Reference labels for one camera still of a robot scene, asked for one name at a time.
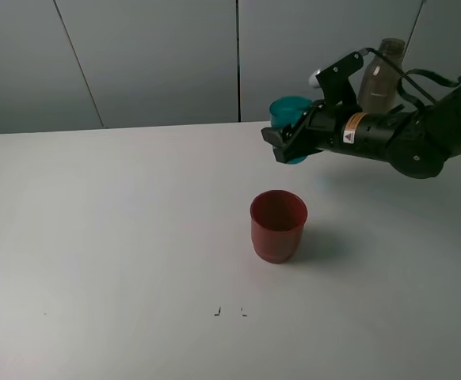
warning label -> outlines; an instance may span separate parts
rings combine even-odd
[[[348,143],[348,144],[353,144],[354,143],[354,135],[356,132],[347,132],[343,134],[343,142]]]
[[[359,112],[354,115],[347,121],[345,129],[343,130],[343,142],[347,144],[353,144],[354,138],[356,136],[356,129],[359,125],[359,122],[366,116],[366,113]]]

table surface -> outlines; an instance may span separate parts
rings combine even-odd
[[[281,165],[265,125],[0,135],[0,380],[461,379],[461,157]],[[282,265],[274,188],[309,210]]]

blue cup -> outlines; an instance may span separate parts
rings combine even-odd
[[[269,106],[271,127],[281,129],[288,125],[295,126],[305,111],[310,109],[312,101],[305,97],[282,97]],[[305,157],[295,158],[288,164],[299,164]]]

red cup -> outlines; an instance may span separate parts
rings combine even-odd
[[[299,246],[308,218],[304,202],[291,192],[270,190],[253,200],[250,214],[257,255],[274,264],[290,259]]]

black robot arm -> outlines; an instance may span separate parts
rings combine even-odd
[[[403,73],[402,78],[424,73],[456,88],[435,104],[424,106],[402,89],[400,78],[398,92],[417,111],[399,112],[400,107],[387,114],[366,114],[349,83],[349,76],[364,65],[363,54],[354,51],[318,73],[324,99],[314,101],[296,125],[280,130],[264,128],[264,140],[273,145],[278,162],[329,150],[389,162],[412,178],[436,177],[445,161],[461,154],[461,77],[450,82],[425,70]]]

